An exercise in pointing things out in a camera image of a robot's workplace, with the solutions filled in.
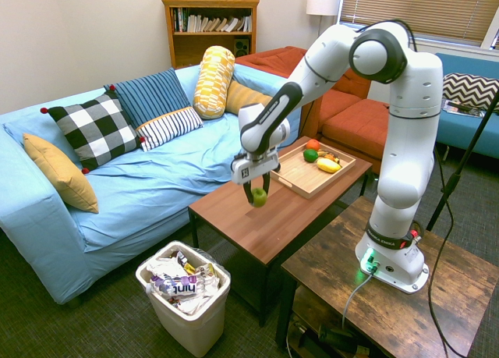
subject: rustic wooden side table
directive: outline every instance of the rustic wooden side table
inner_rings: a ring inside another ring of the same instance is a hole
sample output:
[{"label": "rustic wooden side table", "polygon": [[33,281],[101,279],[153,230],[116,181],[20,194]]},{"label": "rustic wooden side table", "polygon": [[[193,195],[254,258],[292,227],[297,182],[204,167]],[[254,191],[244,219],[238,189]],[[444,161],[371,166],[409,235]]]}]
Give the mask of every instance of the rustic wooden side table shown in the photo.
[{"label": "rustic wooden side table", "polygon": [[[354,249],[372,209],[373,203],[360,197],[282,264],[286,275],[276,334],[279,346],[285,345],[292,314],[304,319],[316,333],[319,325],[330,324],[334,315],[336,320],[341,318],[352,291],[367,278],[359,269]],[[427,232],[419,243],[430,271],[442,242]],[[496,266],[452,243],[445,244],[432,301],[444,336],[462,355],[468,354],[498,278]],[[353,296],[347,324],[387,356],[445,357],[430,316],[427,286],[409,295],[372,278]],[[321,305],[318,310],[311,306],[315,302]]]}]

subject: blue couch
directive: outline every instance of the blue couch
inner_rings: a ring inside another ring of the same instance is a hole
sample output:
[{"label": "blue couch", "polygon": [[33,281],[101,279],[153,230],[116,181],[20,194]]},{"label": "blue couch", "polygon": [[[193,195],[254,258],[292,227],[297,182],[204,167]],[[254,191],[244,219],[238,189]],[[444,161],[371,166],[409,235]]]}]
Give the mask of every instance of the blue couch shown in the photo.
[{"label": "blue couch", "polygon": [[[499,79],[499,62],[440,53],[437,53],[437,56],[444,65],[444,75],[448,73],[470,73]],[[438,124],[437,142],[460,149],[467,149],[481,120],[481,118],[442,111]],[[499,115],[492,114],[473,151],[489,157],[499,158],[499,146],[497,144],[499,144]]]},{"label": "blue couch", "polygon": [[[199,66],[176,71],[191,103]],[[236,65],[235,80],[273,95],[285,81]],[[81,168],[76,153],[41,107],[81,104],[104,89],[0,115],[0,228],[35,270],[56,303],[66,303],[109,271],[188,223],[187,207],[231,178],[241,150],[237,116],[205,120],[196,129],[144,152],[134,150],[87,175],[99,214],[64,204],[22,146],[23,133],[49,140]],[[300,111],[288,116],[297,136]]]}]

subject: white trash can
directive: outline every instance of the white trash can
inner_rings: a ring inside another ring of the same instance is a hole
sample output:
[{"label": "white trash can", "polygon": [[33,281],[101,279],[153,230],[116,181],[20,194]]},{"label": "white trash can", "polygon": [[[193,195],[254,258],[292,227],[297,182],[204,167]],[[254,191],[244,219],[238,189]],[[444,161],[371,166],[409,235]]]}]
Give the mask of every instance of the white trash can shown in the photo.
[{"label": "white trash can", "polygon": [[194,315],[187,315],[177,310],[157,293],[149,293],[147,296],[168,333],[194,356],[202,357],[208,353],[224,331],[225,301],[230,289],[230,276],[225,273],[225,269],[222,270],[219,264],[209,261],[192,247],[180,241],[172,241],[137,268],[135,276],[144,290],[152,277],[152,273],[146,269],[149,261],[153,258],[170,257],[170,254],[176,250],[181,250],[188,262],[195,268],[212,263],[220,278],[218,292]]}]

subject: window blinds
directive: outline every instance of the window blinds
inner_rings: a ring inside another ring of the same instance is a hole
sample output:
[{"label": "window blinds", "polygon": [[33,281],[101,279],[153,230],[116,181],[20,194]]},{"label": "window blinds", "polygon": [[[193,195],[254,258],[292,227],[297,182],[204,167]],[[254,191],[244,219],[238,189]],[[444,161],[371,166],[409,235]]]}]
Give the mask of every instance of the window blinds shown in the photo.
[{"label": "window blinds", "polygon": [[499,0],[344,0],[341,21],[402,19],[414,33],[480,44],[498,5]]}]

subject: yellow pillow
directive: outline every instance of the yellow pillow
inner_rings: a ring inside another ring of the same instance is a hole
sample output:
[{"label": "yellow pillow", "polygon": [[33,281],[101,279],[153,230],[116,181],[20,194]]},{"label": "yellow pillow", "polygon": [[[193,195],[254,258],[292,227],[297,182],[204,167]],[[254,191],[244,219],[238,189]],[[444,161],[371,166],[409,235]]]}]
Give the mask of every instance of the yellow pillow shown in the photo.
[{"label": "yellow pillow", "polygon": [[202,119],[216,119],[224,115],[234,61],[234,55],[222,46],[211,46],[204,52],[193,102]]},{"label": "yellow pillow", "polygon": [[54,186],[62,200],[83,211],[98,213],[97,197],[87,178],[50,142],[23,134],[24,150]]},{"label": "yellow pillow", "polygon": [[239,109],[243,106],[261,103],[266,106],[272,97],[262,94],[259,91],[250,89],[233,80],[228,86],[226,112],[239,114]]}]

